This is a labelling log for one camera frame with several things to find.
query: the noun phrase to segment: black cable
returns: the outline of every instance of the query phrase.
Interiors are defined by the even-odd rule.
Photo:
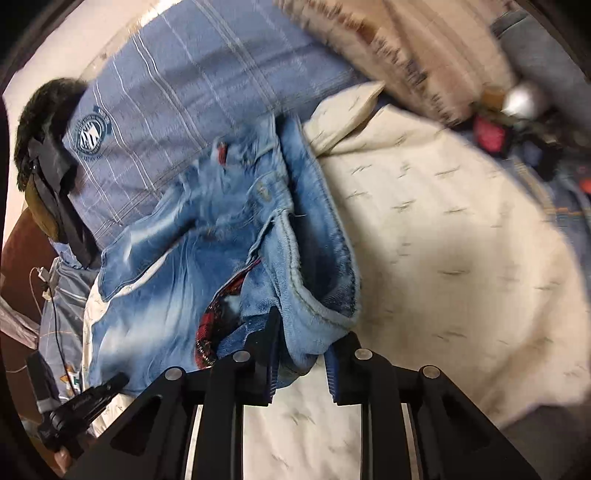
[[[64,352],[61,351],[59,337],[57,336],[57,310],[56,310],[56,303],[53,301],[53,292],[51,291],[51,286],[48,285],[47,289],[49,290],[49,296],[51,297],[51,305],[53,306],[53,323],[54,323],[54,332],[56,335],[56,344],[57,350],[60,352],[61,364],[64,366],[64,372],[66,373],[66,378],[68,379],[68,383],[70,384],[70,388],[72,389],[72,394],[76,396],[76,390],[74,390],[74,385],[72,384],[72,380],[70,379],[70,374],[68,373],[68,367],[66,366],[66,358],[64,357]]]

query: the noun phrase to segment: blue jeans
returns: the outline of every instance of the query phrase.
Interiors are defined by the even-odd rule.
[[[145,284],[115,297],[166,252]],[[127,392],[139,394],[168,367],[197,369],[203,313],[248,265],[240,290],[216,307],[216,354],[240,349],[277,306],[287,348],[279,384],[287,385],[359,316],[353,250],[300,123],[290,116],[267,115],[216,140],[151,215],[103,251],[99,292],[112,301],[93,326],[90,385],[122,371],[130,377]]]

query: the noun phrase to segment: embroidered logo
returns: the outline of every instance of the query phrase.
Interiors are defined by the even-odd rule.
[[[76,149],[83,155],[96,155],[107,135],[111,133],[111,119],[106,112],[95,105],[93,113],[89,113],[78,122],[76,128]]]

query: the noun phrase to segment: blanket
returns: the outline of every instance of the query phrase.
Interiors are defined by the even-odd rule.
[[[589,305],[571,247],[465,140],[392,106],[371,117],[382,88],[328,98],[305,126],[361,269],[362,345],[439,366],[499,427],[579,402]],[[95,285],[85,336],[104,309]],[[359,426],[358,408],[332,404],[321,360],[268,408],[245,410],[245,476],[357,478]]]

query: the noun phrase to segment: metal screw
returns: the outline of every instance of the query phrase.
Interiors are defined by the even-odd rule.
[[[171,380],[171,381],[178,380],[182,376],[183,376],[183,371],[177,367],[169,368],[168,370],[166,370],[166,373],[164,374],[164,378],[166,380]]]
[[[242,364],[250,360],[251,354],[249,354],[246,350],[238,350],[234,353],[234,355],[232,355],[232,358],[236,363]]]
[[[371,350],[367,350],[366,348],[358,348],[355,351],[355,358],[357,360],[369,360],[370,358],[372,358],[373,353],[371,352]]]
[[[441,371],[432,365],[427,365],[423,368],[423,375],[427,378],[437,378],[441,374]]]

